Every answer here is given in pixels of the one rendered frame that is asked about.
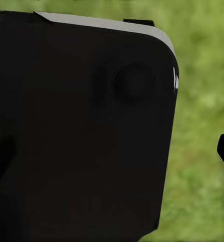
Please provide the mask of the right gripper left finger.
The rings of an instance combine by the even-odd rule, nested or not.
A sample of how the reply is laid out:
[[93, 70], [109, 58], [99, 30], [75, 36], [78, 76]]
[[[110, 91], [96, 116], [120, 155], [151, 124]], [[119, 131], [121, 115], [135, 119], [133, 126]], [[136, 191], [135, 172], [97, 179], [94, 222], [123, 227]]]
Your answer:
[[17, 153], [17, 146], [12, 134], [0, 137], [0, 179]]

